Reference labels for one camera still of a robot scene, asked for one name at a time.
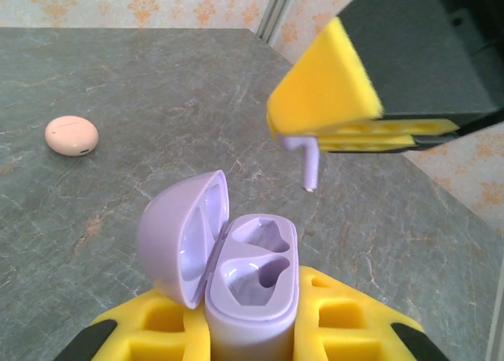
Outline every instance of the wall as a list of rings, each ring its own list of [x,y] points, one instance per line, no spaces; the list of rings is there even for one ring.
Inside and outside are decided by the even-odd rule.
[[[269,0],[0,0],[1,26],[249,28]]]
[[[272,35],[272,46],[295,63],[350,1],[290,0]],[[504,123],[405,156],[504,237]]]

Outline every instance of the gray marble countertop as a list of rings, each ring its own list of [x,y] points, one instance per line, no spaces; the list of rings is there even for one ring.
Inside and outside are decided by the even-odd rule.
[[[135,254],[149,200],[222,169],[231,217],[298,228],[300,263],[418,320],[452,360],[484,358],[501,237],[396,154],[325,154],[301,189],[265,102],[289,64],[245,30],[0,29],[0,359],[51,359],[150,288]],[[100,131],[65,158],[43,140],[75,114]]]

